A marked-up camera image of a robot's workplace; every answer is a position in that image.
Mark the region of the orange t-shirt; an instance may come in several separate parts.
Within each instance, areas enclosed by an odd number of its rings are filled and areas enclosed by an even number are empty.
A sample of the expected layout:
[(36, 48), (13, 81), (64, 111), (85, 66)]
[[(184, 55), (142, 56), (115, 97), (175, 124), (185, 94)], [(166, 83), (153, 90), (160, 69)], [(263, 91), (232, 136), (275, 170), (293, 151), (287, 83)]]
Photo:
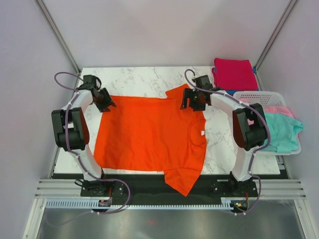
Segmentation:
[(184, 84), (166, 98), (113, 96), (103, 113), (94, 158), (102, 168), (164, 173), (165, 183), (187, 196), (201, 175), (207, 141), (202, 112), (181, 109)]

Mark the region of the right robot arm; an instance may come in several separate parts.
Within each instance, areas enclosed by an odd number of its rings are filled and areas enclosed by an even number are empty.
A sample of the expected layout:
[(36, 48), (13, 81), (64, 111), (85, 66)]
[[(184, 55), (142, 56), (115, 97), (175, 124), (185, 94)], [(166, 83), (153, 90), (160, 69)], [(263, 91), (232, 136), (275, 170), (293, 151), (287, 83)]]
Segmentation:
[(240, 196), (246, 191), (245, 181), (253, 177), (252, 165), (255, 154), (265, 148), (265, 140), (270, 139), (263, 107), (258, 103), (243, 103), (225, 91), (200, 88), (183, 90), (181, 109), (190, 107), (193, 111), (204, 111), (206, 105), (215, 106), (229, 116), (238, 149), (236, 162), (231, 171), (234, 180), (228, 183), (228, 190), (232, 195)]

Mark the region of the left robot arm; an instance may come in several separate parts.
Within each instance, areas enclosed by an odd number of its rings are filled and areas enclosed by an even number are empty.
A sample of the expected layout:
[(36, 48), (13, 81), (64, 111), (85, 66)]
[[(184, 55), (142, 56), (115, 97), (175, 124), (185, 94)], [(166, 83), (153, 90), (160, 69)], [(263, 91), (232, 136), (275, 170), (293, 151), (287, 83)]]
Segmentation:
[(104, 196), (109, 192), (109, 183), (102, 178), (103, 169), (89, 147), (90, 134), (84, 117), (90, 105), (95, 105), (101, 113), (116, 106), (106, 88), (77, 89), (66, 106), (52, 111), (52, 126), (56, 145), (74, 158), (86, 181), (94, 181), (92, 190)]

